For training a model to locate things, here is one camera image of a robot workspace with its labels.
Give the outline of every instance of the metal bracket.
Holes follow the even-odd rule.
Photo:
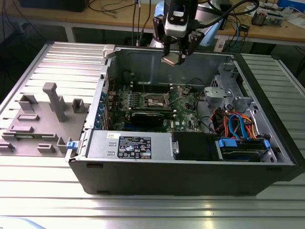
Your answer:
[[[172,142],[172,146],[173,146],[173,154],[175,154],[175,155],[179,154],[178,141]]]
[[[103,58],[108,59],[115,55],[115,45],[114,44],[106,44],[103,49]]]

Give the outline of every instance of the workbench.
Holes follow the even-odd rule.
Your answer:
[[[46,44],[0,105],[0,133],[20,109],[17,101],[23,94],[48,101],[42,91],[45,82],[56,83],[58,95],[66,102],[77,97],[91,104],[102,71],[103,48],[101,44]],[[260,85],[270,91],[285,88],[290,92],[269,92],[267,96],[284,112],[281,119],[287,129],[298,128],[298,133],[301,129],[295,141],[301,139],[298,147],[305,155],[304,122],[298,121],[304,114],[297,112],[304,109],[304,103],[298,102],[295,91],[298,88],[303,94],[304,88],[291,73],[288,78],[278,73],[280,62],[258,68],[262,62],[258,60],[270,61],[271,56],[245,54],[244,58]],[[272,80],[261,75],[264,68],[274,70],[266,76]],[[285,109],[290,105],[294,108],[287,116]],[[1,156],[0,187],[0,215],[24,217],[48,229],[287,229],[305,224],[304,174],[291,182],[277,182],[256,197],[89,195],[63,157]]]
[[[117,31],[132,31],[132,13],[133,7],[127,7],[117,11],[117,18],[108,16],[102,12],[93,11],[89,8],[85,9],[84,12],[69,12],[62,10],[45,10],[45,9],[30,9],[22,8],[18,1],[15,0],[20,11],[23,15],[33,24],[43,25],[55,25],[62,26],[65,28],[68,42],[75,42],[75,35],[73,28],[91,28],[100,30],[117,30]],[[112,0],[104,0],[104,5],[113,3]],[[115,9],[121,6],[132,4],[132,0],[125,0],[118,5],[109,6],[107,9]],[[94,9],[100,10],[99,1],[95,1],[92,4]],[[22,32],[20,24],[25,23],[25,19],[18,13],[11,0],[7,0],[7,13],[12,22],[15,22],[14,28]],[[149,19],[145,32],[153,33],[153,15],[155,5],[152,5],[151,18]],[[138,11],[135,15],[135,26],[137,26]],[[143,27],[147,17],[149,15],[149,5],[142,4],[141,16],[140,16],[140,28]],[[260,43],[271,43],[271,44],[283,44],[283,45],[297,45],[305,46],[305,29],[290,24],[284,21],[281,27],[275,26],[254,26],[251,24],[251,17],[249,16],[238,16],[243,24],[250,26],[248,35],[246,37],[247,42],[260,42]],[[226,40],[231,39],[235,34],[234,28],[231,23],[227,23],[225,29],[218,31],[216,39],[215,50],[221,52]]]

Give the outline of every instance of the blue connector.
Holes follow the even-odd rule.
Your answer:
[[[67,149],[77,149],[78,141],[72,141],[67,143]]]

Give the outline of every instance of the side panel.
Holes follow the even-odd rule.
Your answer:
[[[243,77],[246,78],[246,85],[252,91],[251,96],[255,101],[258,101],[258,107],[264,111],[268,121],[270,122],[272,128],[274,129],[277,137],[279,138],[292,162],[298,165],[297,170],[287,176],[283,181],[292,180],[304,172],[305,159],[293,141],[292,137],[289,135],[283,122],[279,118],[278,114],[276,113],[257,79],[254,77],[251,69],[247,65],[242,55],[236,54],[235,59],[239,65],[240,70],[244,74]]]
[[[70,161],[89,194],[256,195],[294,166],[187,165]]]

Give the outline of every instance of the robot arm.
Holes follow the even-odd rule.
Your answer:
[[[215,37],[224,17],[241,15],[257,9],[258,0],[242,0],[223,12],[222,0],[165,0],[156,6],[153,19],[155,39],[163,45],[162,61],[175,66],[185,61],[197,45],[208,46]],[[247,12],[231,13],[236,7],[252,2],[255,7]],[[177,43],[179,54],[170,52],[170,46]]]

